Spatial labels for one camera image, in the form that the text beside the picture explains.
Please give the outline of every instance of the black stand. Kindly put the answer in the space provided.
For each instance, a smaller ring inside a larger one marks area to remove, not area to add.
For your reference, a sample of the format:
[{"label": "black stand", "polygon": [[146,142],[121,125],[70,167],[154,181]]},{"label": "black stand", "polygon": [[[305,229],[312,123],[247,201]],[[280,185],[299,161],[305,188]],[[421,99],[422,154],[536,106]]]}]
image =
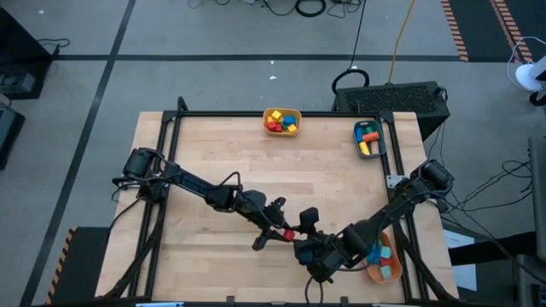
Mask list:
[{"label": "black stand", "polygon": [[58,54],[50,55],[5,9],[0,7],[0,71],[21,71],[32,75],[34,85],[27,93],[5,93],[11,100],[40,97],[49,65]]}]

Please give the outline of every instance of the colorful block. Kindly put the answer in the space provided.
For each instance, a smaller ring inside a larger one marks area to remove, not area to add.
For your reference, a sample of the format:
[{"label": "colorful block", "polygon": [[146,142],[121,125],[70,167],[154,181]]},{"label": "colorful block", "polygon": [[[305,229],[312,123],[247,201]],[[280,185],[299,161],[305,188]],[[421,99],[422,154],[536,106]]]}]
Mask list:
[{"label": "colorful block", "polygon": [[279,111],[274,111],[272,114],[271,114],[271,117],[276,121],[276,122],[280,122],[282,120],[282,113],[280,113]]},{"label": "colorful block", "polygon": [[362,141],[362,136],[364,135],[364,130],[362,128],[356,128],[355,129],[355,138],[357,139],[357,142]]},{"label": "colorful block", "polygon": [[288,132],[294,132],[298,129],[298,127],[296,127],[295,125],[289,125],[288,126]]},{"label": "colorful block", "polygon": [[267,128],[267,130],[269,130],[269,131],[275,132],[275,131],[276,131],[276,122],[269,122],[269,123],[267,123],[266,128]]},{"label": "colorful block", "polygon": [[381,267],[381,276],[383,276],[383,279],[390,279],[391,278],[391,267],[390,266],[384,266]]},{"label": "colorful block", "polygon": [[380,258],[379,259],[379,264],[381,266],[390,265],[390,264],[392,264],[392,258]]},{"label": "colorful block", "polygon": [[380,257],[377,253],[371,252],[370,254],[368,254],[366,258],[368,259],[368,262],[371,264],[379,264]]},{"label": "colorful block", "polygon": [[379,133],[377,131],[365,134],[362,137],[363,142],[373,142],[373,141],[377,141],[377,140],[379,140]]},{"label": "colorful block", "polygon": [[391,247],[383,246],[381,248],[381,257],[382,258],[390,258],[392,255]]},{"label": "colorful block", "polygon": [[360,142],[358,143],[358,146],[360,147],[360,151],[362,151],[363,154],[369,155],[368,144],[366,144],[366,142]]},{"label": "colorful block", "polygon": [[294,116],[288,115],[282,119],[282,122],[286,125],[296,125],[296,118]]}]

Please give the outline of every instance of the white paper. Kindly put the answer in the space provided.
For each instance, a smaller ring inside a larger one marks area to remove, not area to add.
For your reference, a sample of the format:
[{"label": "white paper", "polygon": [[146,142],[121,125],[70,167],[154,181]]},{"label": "white paper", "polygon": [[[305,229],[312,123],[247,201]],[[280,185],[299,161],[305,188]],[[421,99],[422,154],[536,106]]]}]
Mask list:
[{"label": "white paper", "polygon": [[[444,238],[448,248],[465,246],[474,243],[474,238],[459,235],[453,231],[444,230]],[[476,264],[458,265],[453,267],[453,275],[458,287],[478,291],[476,282]]]}]

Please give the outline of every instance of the blue block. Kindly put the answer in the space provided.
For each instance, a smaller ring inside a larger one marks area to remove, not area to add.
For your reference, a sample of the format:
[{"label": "blue block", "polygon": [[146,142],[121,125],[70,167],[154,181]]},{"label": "blue block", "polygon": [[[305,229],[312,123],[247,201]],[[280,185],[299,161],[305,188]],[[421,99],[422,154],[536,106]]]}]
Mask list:
[{"label": "blue block", "polygon": [[382,258],[390,258],[392,255],[391,247],[383,246],[381,248],[381,257]]},{"label": "blue block", "polygon": [[296,125],[296,118],[294,116],[285,116],[282,118],[282,123],[285,124],[287,127],[289,125]]},{"label": "blue block", "polygon": [[362,141],[364,130],[362,128],[356,128],[355,129],[355,137],[357,138],[357,142]]},{"label": "blue block", "polygon": [[391,267],[388,265],[381,267],[381,275],[383,276],[383,279],[391,278]]}]

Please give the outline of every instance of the wooden tabletop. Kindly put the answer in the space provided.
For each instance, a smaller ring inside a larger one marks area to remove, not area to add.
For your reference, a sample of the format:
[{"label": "wooden tabletop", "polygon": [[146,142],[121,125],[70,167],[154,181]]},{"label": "wooden tabletop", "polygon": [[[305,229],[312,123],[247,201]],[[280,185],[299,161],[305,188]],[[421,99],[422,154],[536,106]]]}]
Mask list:
[{"label": "wooden tabletop", "polygon": [[[140,114],[133,148],[155,148],[160,119],[161,113]],[[264,133],[261,118],[184,118],[175,161],[212,183],[239,171],[245,189],[264,192],[268,201],[279,196],[287,199],[283,209],[289,223],[299,223],[299,213],[315,206],[320,213],[317,228],[337,233],[348,223],[370,217],[387,202],[380,159],[357,155],[351,132],[359,120],[363,119],[303,118],[296,137],[274,137]],[[395,125],[409,174],[426,159],[415,114],[395,113]],[[383,129],[388,136],[388,127]],[[394,174],[389,137],[386,144]],[[121,193],[116,214],[135,195],[136,190]],[[113,229],[96,295],[112,288],[135,257],[143,208],[142,204],[128,211]],[[415,224],[423,260],[446,290],[458,297],[436,207],[417,206]],[[393,238],[391,229],[386,232]],[[225,301],[234,295],[239,302],[304,302],[310,276],[298,265],[292,246],[270,241],[255,252],[251,245],[258,235],[257,227],[237,214],[216,212],[201,198],[171,188],[153,299]],[[409,259],[408,264],[412,292],[418,298]],[[147,272],[148,261],[142,266],[137,293],[143,293]],[[333,284],[324,284],[325,303],[338,303],[341,296],[353,303],[404,301],[400,281],[376,284],[365,271],[337,272],[332,277]],[[310,298],[318,302],[315,282]]]}]

